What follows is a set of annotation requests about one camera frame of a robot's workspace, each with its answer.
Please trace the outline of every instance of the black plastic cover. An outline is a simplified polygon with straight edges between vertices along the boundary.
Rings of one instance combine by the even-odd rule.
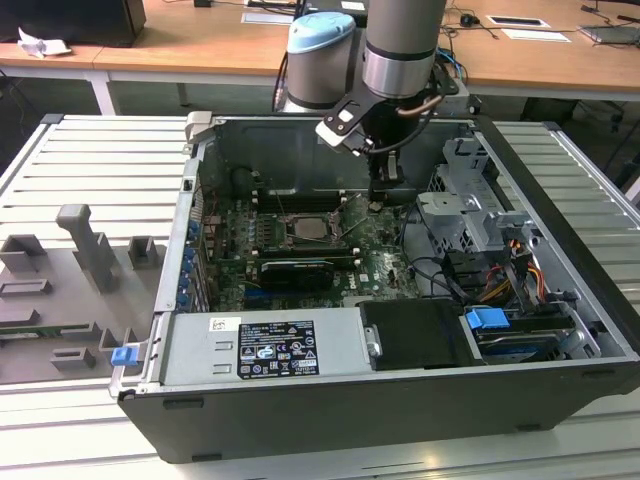
[[[404,299],[363,302],[365,327],[377,330],[382,355],[374,370],[450,368],[473,364],[460,323],[462,308],[449,299]]]

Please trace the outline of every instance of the computer case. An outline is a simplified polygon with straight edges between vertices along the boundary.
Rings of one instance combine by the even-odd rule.
[[[131,47],[146,21],[142,0],[0,0],[0,41],[18,28],[42,39]]]

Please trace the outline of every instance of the sticker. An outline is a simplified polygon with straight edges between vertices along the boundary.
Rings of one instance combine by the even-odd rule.
[[[312,321],[239,323],[237,328],[241,379],[320,374]]]
[[[345,10],[358,10],[359,12],[364,12],[364,3],[362,2],[342,2],[342,8]]]
[[[242,317],[211,317],[209,319],[210,332],[236,332],[242,322]]]

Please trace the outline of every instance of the white paper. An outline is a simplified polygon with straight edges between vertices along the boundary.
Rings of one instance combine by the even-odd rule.
[[[210,332],[222,332],[222,331],[237,332],[241,323],[242,323],[242,317],[211,317],[209,319],[209,331]]]
[[[342,8],[345,10],[358,10],[364,12],[364,3],[362,2],[342,2]]]
[[[571,42],[567,37],[558,32],[514,30],[503,28],[502,32],[512,40],[538,40],[542,42]]]
[[[21,28],[18,31],[20,32],[18,45],[29,55],[44,58],[48,55],[71,53],[71,49],[62,40],[42,40],[25,33]]]

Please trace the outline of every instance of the wooden desk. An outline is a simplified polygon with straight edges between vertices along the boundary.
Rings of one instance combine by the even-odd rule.
[[[70,55],[45,57],[42,60],[31,57],[13,43],[0,43],[0,69],[5,67],[49,67],[49,68],[93,68],[93,61],[102,47],[75,46]]]
[[[485,27],[495,27],[486,15],[534,17],[554,30],[576,30],[579,25],[605,25],[603,19],[582,12],[580,6],[594,2],[579,0],[458,0],[456,5],[475,11]],[[602,15],[613,24],[618,14],[640,16],[640,8],[600,2]],[[448,10],[445,24],[459,26],[460,13]],[[521,96],[604,98],[631,94],[640,99],[640,50],[633,47],[593,46],[581,32],[563,33],[571,43],[511,40],[493,30],[494,40],[484,30],[459,31],[453,39],[458,60],[469,71],[473,93]],[[446,37],[440,46],[449,48]]]
[[[104,48],[94,60],[94,68],[266,76],[278,73],[287,47],[288,26],[241,23],[246,11],[241,6],[194,8],[191,1],[162,0],[145,0],[144,4],[147,23],[134,48]]]
[[[580,11],[583,3],[588,0],[456,0],[485,26],[491,26],[487,14],[538,17],[561,30],[603,25]],[[0,68],[13,76],[88,80],[103,114],[118,113],[112,81],[273,85],[288,27],[243,24],[242,6],[196,9],[190,0],[145,0],[145,9],[146,27],[134,48],[73,47],[75,55],[38,60],[0,44]],[[629,5],[601,2],[600,10],[614,23],[620,13],[640,16]],[[449,10],[444,21],[458,25],[459,17]],[[594,47],[579,32],[564,34],[571,43],[511,40],[500,30],[494,31],[500,40],[483,30],[458,33],[454,49],[469,72],[472,93],[640,101],[638,49]],[[445,37],[440,44],[449,46]],[[184,85],[179,92],[184,96]]]

